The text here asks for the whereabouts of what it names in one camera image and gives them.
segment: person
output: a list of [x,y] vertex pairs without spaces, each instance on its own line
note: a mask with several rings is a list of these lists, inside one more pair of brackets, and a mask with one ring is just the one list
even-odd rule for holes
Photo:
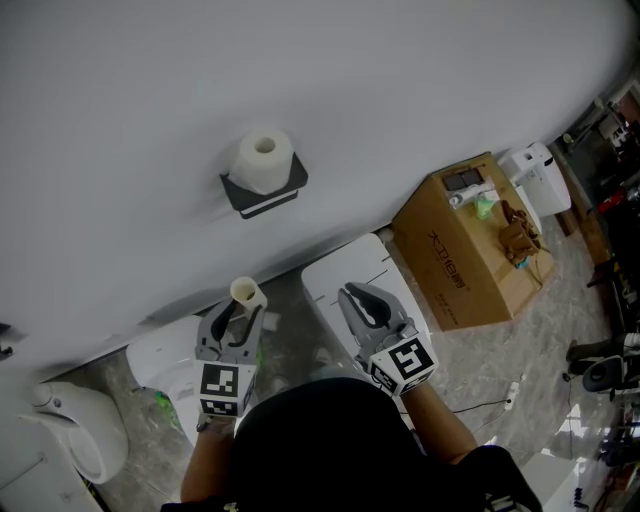
[[360,373],[316,358],[312,381],[215,417],[198,440],[181,504],[162,512],[542,511],[509,453],[478,447],[424,382],[394,401]]

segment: cardboard box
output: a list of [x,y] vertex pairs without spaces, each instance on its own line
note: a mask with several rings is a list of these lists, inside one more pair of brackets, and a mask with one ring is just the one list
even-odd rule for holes
[[544,250],[522,269],[506,258],[498,237],[508,224],[499,202],[484,220],[476,217],[473,203],[457,210],[449,205],[443,178],[474,168],[493,180],[501,199],[527,211],[485,153],[428,176],[392,223],[395,243],[443,330],[512,319],[553,271],[553,258]]

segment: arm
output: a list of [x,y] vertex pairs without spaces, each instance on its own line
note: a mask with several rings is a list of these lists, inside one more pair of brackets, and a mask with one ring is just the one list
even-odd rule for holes
[[183,503],[224,494],[234,425],[235,418],[216,417],[198,434],[180,490]]
[[402,395],[425,451],[438,461],[457,464],[477,448],[473,434],[427,383]]

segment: tiled floor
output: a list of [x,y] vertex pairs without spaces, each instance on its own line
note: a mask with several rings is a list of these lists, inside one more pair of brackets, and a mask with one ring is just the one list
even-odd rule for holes
[[[503,399],[512,381],[521,382],[511,411],[503,405],[482,407],[460,415],[479,442],[506,447],[518,464],[535,452],[581,461],[581,485],[597,488],[606,473],[595,462],[603,429],[615,408],[605,395],[583,391],[579,379],[561,379],[564,355],[572,339],[591,343],[607,338],[608,322],[597,291],[587,289],[592,264],[579,234],[565,238],[553,219],[544,222],[544,237],[552,251],[555,277],[530,306],[512,322],[443,333],[439,330],[411,273],[395,248],[389,246],[433,331],[441,367],[430,382],[454,410]],[[294,271],[268,283],[264,291],[270,310],[282,315],[280,329],[263,335],[266,364],[258,376],[257,394],[269,394],[270,379],[286,375],[293,383],[306,379],[312,353],[324,345],[343,357],[307,305]],[[115,399],[130,439],[125,469],[98,489],[113,512],[158,510],[177,500],[191,445],[169,426],[152,390],[136,390],[123,352],[67,374],[63,380],[106,391]],[[592,499],[587,491],[586,501]]]

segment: black metal bracket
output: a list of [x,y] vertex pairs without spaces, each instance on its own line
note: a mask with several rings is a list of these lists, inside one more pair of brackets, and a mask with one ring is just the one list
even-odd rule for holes
[[[0,323],[0,336],[2,336],[5,332],[11,330],[11,326],[8,324]],[[2,350],[0,347],[0,361],[4,361],[13,355],[13,349],[11,347],[7,347]]]
[[298,197],[298,190],[307,184],[309,175],[298,155],[293,154],[291,174],[288,183],[272,194],[260,195],[236,185],[229,179],[229,174],[221,174],[224,190],[234,210],[240,212],[243,219],[250,219],[281,204],[293,201]]

